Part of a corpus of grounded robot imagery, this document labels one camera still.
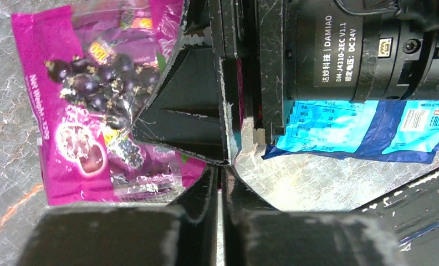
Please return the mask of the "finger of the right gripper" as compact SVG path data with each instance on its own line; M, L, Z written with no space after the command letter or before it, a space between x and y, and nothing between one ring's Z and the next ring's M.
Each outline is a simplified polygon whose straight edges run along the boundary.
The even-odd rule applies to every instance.
M275 144L286 132L293 100L287 97L288 85L295 82L293 54L287 54L286 36L289 15L295 15L293 1L256 1L256 34L260 71L259 110L253 136L257 144Z
M136 142L232 164L241 150L236 60L179 39L131 131Z

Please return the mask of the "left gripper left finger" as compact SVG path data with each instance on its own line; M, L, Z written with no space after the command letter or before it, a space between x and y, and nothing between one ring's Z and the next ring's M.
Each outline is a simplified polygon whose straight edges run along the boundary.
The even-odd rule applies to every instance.
M18 265L215 265L218 168L165 206L59 207L27 240Z

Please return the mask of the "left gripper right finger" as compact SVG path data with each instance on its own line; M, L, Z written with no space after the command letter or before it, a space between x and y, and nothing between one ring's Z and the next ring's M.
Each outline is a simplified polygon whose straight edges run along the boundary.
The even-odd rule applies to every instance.
M357 212L280 211L221 171L226 265L406 265L395 235Z

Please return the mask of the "purple candy bag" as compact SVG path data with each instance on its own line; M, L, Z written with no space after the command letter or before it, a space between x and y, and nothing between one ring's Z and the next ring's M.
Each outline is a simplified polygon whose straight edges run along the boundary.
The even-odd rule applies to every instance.
M49 205L168 202L199 179L204 162L131 131L181 11L181 1L91 1L12 15Z

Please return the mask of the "blue candy bag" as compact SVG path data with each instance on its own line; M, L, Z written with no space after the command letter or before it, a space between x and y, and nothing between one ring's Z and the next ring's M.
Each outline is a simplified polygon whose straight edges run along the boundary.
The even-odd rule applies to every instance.
M308 100L295 102L285 135L262 158L312 154L431 164L438 148L439 100Z

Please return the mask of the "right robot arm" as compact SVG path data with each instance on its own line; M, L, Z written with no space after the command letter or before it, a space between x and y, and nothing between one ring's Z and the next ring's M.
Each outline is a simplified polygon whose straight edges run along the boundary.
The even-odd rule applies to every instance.
M285 134L295 100L439 100L439 1L184 1L136 142L211 164Z

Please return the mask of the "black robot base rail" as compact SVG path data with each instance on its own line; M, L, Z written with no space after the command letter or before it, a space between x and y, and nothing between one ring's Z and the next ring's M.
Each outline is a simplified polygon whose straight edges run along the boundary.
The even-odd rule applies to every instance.
M360 207L392 229L409 265L439 265L439 167Z

